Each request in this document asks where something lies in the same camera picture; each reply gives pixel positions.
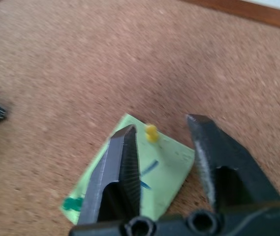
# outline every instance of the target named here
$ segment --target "green paper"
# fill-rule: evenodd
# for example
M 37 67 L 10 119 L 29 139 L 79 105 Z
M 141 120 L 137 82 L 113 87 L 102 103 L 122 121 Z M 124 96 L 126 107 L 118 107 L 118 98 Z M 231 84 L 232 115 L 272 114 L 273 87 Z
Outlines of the green paper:
M 130 124 L 135 124 L 137 129 L 142 190 L 141 215 L 157 220 L 166 212 L 190 172 L 194 151 L 162 133 L 159 133 L 156 143 L 149 143 L 145 138 L 145 124 L 129 114 L 120 120 L 112 134 Z M 73 224 L 78 221 L 80 204 L 91 174 L 106 148 L 107 141 L 61 206 L 61 211 Z

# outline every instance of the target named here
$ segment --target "green ink mark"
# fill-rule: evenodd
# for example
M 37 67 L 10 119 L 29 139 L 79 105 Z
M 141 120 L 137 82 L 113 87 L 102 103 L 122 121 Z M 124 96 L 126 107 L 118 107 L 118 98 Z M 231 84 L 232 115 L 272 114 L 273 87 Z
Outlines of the green ink mark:
M 80 211 L 83 203 L 83 198 L 66 198 L 63 202 L 64 210 Z

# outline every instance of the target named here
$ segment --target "blue ink mark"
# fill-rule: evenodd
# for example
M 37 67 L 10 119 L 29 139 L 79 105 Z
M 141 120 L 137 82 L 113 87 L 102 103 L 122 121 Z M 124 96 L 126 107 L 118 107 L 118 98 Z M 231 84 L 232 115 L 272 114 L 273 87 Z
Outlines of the blue ink mark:
M 146 188 L 146 189 L 151 189 L 145 182 L 141 181 L 141 187 Z
M 158 166 L 158 161 L 155 160 L 151 165 L 149 165 L 144 171 L 142 171 L 141 176 L 146 175 L 151 172 L 156 166 Z
M 158 161 L 155 160 L 151 165 L 149 165 L 144 171 L 142 171 L 141 176 L 144 176 L 151 172 L 153 169 L 155 169 L 158 166 Z M 141 181 L 141 187 L 144 187 L 146 189 L 151 189 L 145 182 Z

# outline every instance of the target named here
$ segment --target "push pin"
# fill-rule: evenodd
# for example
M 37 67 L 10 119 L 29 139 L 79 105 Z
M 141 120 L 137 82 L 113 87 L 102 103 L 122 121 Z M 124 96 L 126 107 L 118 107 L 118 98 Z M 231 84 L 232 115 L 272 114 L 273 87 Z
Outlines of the push pin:
M 148 124 L 145 126 L 145 137 L 147 141 L 151 143 L 156 143 L 158 141 L 159 135 L 155 125 Z

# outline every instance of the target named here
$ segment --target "wooden edge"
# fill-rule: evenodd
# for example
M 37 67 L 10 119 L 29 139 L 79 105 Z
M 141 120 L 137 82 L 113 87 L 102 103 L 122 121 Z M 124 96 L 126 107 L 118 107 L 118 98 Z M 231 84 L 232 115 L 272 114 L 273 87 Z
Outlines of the wooden edge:
M 280 10 L 243 0 L 183 0 L 280 27 Z

